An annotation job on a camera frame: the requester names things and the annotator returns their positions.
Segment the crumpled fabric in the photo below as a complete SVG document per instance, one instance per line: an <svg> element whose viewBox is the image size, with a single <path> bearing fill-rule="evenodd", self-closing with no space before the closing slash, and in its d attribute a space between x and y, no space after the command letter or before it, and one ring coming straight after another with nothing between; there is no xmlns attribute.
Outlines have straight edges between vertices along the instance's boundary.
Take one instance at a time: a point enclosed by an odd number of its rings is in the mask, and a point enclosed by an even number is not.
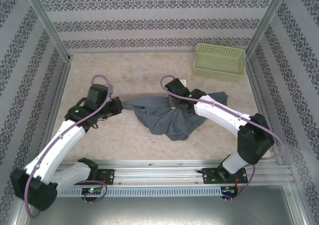
<svg viewBox="0 0 319 225"><path fill-rule="evenodd" d="M227 105L225 92L208 94L217 102ZM172 141L186 140L206 118L187 113L179 108L171 109L168 96L144 97L122 103L126 110L133 110L137 119L155 135L165 134Z"/></svg>

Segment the beige floor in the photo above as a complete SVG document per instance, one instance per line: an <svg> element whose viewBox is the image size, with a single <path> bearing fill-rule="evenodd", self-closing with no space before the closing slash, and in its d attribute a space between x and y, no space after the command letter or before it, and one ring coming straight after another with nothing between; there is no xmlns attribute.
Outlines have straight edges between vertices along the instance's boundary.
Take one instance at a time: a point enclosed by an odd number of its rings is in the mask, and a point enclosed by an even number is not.
<svg viewBox="0 0 319 225"><path fill-rule="evenodd" d="M74 55L53 133L68 109L86 97L91 79L106 75L114 96L122 101L150 95L166 95L160 79L167 74L186 79L190 90L207 93L225 91L228 106L247 114L257 112L247 75L239 83L223 82L192 75L193 53L103 53ZM223 159L237 148L237 139L226 129L206 120L186 141L171 141L152 135L132 111L99 122L71 149L66 159L144 160Z"/></svg>

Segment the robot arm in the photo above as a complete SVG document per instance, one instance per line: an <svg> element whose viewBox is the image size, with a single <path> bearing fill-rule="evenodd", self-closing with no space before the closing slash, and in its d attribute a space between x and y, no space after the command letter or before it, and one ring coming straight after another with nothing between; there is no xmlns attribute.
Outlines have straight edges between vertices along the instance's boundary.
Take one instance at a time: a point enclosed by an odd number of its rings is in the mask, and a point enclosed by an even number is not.
<svg viewBox="0 0 319 225"><path fill-rule="evenodd" d="M60 139L54 144L54 147L48 151L41 165L33 175L28 192L29 203L38 210L44 211L54 202L58 192L80 181L96 179L98 165L86 158L80 159L75 165L63 171L56 172L56 169L73 145L79 141L91 127L97 128L97 122L99 120L105 120L108 117L121 113L122 104L119 98L110 99L103 109L93 117L73 127L63 136L61 135L67 128L99 108L106 99L108 89L111 88L100 84L93 84L90 87L88 97L82 98L74 107L69 109L65 116L65 121L62 122L58 132L41 153L26 165L24 169L14 169L10 175L10 179L17 197L24 199L26 181L40 157L57 137Z"/></svg>
<svg viewBox="0 0 319 225"><path fill-rule="evenodd" d="M218 167L218 174L224 180L228 181L232 178L239 169L249 164L256 164L264 156L264 154L274 144L274 138L263 131L243 120L240 120L233 115L227 113L219 107L226 108L239 115L239 117L246 118L265 128L269 128L267 122L261 114L255 114L250 116L248 114L242 114L235 110L228 108L227 106L218 103L213 100L209 95L206 95L203 91L194 89L190 92L186 87L183 86L178 78L173 79L170 83L165 85L165 88L176 95L200 99L204 101L218 104L213 106L203 102L195 102L184 99L179 99L168 96L168 100L171 108L180 108L188 113L197 114L208 118L219 125L229 130L235 137L237 137L237 150L234 154L228 156Z"/></svg>

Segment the perforated basket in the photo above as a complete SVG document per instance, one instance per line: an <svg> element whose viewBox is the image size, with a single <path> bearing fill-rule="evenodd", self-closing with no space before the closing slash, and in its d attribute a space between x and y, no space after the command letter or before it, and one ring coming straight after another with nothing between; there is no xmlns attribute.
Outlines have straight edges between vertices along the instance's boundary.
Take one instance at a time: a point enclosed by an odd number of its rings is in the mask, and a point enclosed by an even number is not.
<svg viewBox="0 0 319 225"><path fill-rule="evenodd" d="M198 43L193 62L194 76L239 82L245 73L243 49Z"/></svg>

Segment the wall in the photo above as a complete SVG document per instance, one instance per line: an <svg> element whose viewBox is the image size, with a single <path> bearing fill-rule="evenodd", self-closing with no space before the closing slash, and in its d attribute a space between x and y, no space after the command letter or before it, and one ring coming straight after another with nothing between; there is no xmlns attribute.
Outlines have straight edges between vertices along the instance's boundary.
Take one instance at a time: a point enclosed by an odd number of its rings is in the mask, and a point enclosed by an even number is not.
<svg viewBox="0 0 319 225"><path fill-rule="evenodd" d="M0 0L0 225L11 171L38 152L64 61L28 0Z"/></svg>
<svg viewBox="0 0 319 225"><path fill-rule="evenodd" d="M271 0L41 0L70 54L246 48Z"/></svg>
<svg viewBox="0 0 319 225"><path fill-rule="evenodd" d="M283 0L251 57L271 126L285 140L311 224L319 224L319 0Z"/></svg>

